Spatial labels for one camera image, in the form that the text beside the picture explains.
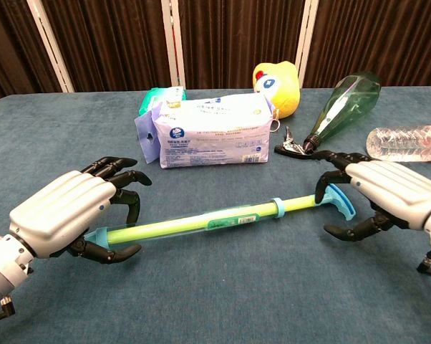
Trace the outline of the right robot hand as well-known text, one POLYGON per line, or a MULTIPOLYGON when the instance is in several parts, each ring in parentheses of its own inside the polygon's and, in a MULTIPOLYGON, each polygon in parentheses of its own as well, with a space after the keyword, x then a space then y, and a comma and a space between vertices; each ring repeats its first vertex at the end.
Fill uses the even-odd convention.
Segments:
POLYGON ((311 154, 337 169, 321 175, 316 184, 315 202, 324 197, 331 183, 349 183, 370 201, 375 215, 352 229, 326 225, 332 236, 349 242, 363 240, 392 226, 425 231, 431 244, 431 180, 400 163, 381 161, 361 153, 321 150, 311 154))

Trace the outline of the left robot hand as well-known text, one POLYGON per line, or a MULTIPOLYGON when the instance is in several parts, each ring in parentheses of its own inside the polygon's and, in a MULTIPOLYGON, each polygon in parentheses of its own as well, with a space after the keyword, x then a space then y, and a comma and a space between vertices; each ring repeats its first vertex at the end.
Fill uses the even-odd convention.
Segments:
POLYGON ((102 264, 123 262, 140 251, 133 244, 118 252, 88 242, 84 234, 90 224, 112 204, 128 207, 127 225, 136 223, 140 197, 126 187, 152 181, 132 170, 132 158, 105 156, 82 170, 67 172, 12 209, 9 231, 36 258, 58 257, 64 251, 102 264))

